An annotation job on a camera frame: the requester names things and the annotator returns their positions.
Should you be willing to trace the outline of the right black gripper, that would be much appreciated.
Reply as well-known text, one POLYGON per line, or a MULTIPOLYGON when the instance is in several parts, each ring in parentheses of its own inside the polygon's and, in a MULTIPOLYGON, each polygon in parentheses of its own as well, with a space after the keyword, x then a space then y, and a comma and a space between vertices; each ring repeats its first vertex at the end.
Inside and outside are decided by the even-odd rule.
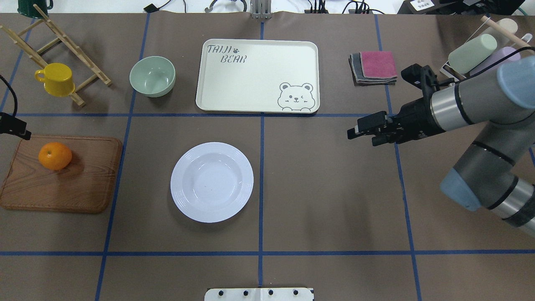
POLYGON ((352 140, 374 135, 372 145, 377 147, 420 140, 443 132, 445 130, 433 114, 431 97, 422 97, 403 105, 396 115, 389 117, 386 111, 379 111, 359 118, 357 124, 346 131, 346 137, 352 140))

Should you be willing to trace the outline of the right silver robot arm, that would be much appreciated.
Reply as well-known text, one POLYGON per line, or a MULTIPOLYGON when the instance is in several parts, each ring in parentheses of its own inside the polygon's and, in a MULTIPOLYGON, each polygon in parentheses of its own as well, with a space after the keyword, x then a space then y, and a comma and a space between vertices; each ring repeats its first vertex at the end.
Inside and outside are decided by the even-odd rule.
POLYGON ((504 63, 454 83, 439 82, 429 66, 403 70, 423 95, 388 116, 361 117, 346 135, 372 137, 372 145, 402 144, 486 122, 440 184, 443 194, 468 210, 487 208, 534 235, 534 185, 511 172, 534 144, 534 57, 504 63))

